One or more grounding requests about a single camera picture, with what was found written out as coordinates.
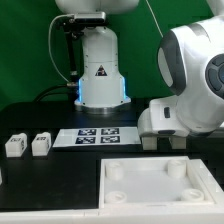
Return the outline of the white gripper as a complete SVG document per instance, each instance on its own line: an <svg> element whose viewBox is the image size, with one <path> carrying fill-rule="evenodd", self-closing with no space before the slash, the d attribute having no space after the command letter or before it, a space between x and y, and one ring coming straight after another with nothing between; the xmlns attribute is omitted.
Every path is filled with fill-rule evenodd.
<svg viewBox="0 0 224 224"><path fill-rule="evenodd" d="M186 137L189 130L177 118L176 103L176 96L151 100L148 108L141 113L138 119L139 136Z"/></svg>

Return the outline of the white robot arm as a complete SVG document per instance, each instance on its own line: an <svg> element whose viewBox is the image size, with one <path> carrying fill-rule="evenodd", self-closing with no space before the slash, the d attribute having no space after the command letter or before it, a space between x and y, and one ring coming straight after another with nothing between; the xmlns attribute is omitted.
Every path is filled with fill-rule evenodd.
<svg viewBox="0 0 224 224"><path fill-rule="evenodd" d="M84 74L78 79L78 108L113 110L130 101L118 70L116 34L108 14L135 9L140 0L55 0L68 30L82 39ZM154 99L138 120L140 136L208 135L224 123L224 0L207 0L215 16L164 35L158 66L173 92Z"/></svg>

